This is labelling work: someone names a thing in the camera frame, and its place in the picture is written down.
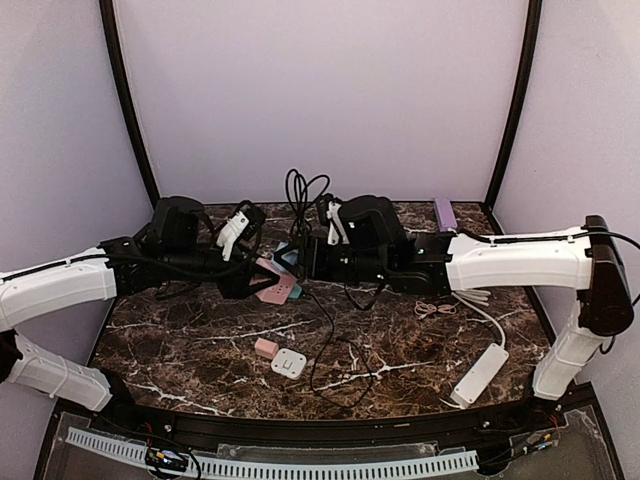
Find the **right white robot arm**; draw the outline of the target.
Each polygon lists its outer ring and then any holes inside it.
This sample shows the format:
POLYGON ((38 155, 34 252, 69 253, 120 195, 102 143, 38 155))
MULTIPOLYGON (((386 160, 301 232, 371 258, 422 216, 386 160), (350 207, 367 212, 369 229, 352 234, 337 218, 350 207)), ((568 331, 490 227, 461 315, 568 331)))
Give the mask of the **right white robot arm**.
POLYGON ((314 232, 292 242, 295 263, 285 260, 285 249, 275 259, 299 279, 377 283, 421 296, 460 296, 485 287, 575 290, 567 323, 531 380, 532 396, 555 401, 603 342, 633 322, 635 301, 617 237, 600 216, 587 217, 582 226, 525 236, 459 230, 389 239, 351 223, 337 238, 314 232))

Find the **teal plug with black cable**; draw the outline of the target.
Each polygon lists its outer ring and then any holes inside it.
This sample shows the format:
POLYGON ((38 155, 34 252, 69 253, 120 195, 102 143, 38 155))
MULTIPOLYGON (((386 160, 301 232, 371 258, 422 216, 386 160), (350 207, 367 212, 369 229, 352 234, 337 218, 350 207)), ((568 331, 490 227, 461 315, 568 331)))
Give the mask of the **teal plug with black cable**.
POLYGON ((285 387, 282 405, 291 420, 369 420, 376 383, 370 328, 376 294, 307 281, 300 312, 312 321, 303 339, 309 356, 303 378, 285 387))

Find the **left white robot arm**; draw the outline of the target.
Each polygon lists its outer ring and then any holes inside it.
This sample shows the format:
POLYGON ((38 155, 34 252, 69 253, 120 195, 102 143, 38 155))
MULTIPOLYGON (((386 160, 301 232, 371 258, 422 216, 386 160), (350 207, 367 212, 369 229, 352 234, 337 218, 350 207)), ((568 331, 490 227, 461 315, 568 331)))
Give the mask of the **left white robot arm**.
POLYGON ((75 305, 135 295, 168 282, 213 283, 221 295, 245 299, 276 285, 277 273, 254 251, 179 248, 154 255, 131 238, 105 241, 77 255, 1 277, 1 379, 92 412, 128 395, 118 377, 54 354, 17 326, 75 305))

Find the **pink plug adapter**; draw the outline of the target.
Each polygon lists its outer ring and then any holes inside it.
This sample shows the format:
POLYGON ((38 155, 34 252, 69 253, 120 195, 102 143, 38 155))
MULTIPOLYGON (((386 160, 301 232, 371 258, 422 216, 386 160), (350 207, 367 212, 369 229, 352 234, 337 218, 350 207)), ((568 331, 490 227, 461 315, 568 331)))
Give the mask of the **pink plug adapter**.
POLYGON ((277 355, 280 347, 276 342, 265 338, 258 338, 254 344, 255 353, 265 359, 273 360, 277 355))

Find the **pink cube socket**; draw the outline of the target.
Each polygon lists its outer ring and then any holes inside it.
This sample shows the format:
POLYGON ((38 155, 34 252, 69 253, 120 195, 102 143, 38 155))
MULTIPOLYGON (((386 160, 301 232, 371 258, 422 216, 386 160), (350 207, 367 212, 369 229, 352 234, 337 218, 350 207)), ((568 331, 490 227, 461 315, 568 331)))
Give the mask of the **pink cube socket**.
POLYGON ((257 264, 276 273, 279 280, 275 285, 258 291, 255 296, 264 303, 283 305, 297 284, 296 278, 272 260, 258 259, 257 264))

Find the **white plug adapter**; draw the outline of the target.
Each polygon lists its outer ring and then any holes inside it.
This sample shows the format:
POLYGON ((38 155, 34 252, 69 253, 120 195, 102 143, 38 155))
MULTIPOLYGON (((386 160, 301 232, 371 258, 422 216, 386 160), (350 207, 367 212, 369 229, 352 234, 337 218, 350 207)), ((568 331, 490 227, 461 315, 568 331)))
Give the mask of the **white plug adapter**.
POLYGON ((306 367, 307 358, 304 354, 281 348, 271 361, 271 370, 291 380, 297 380, 306 367))

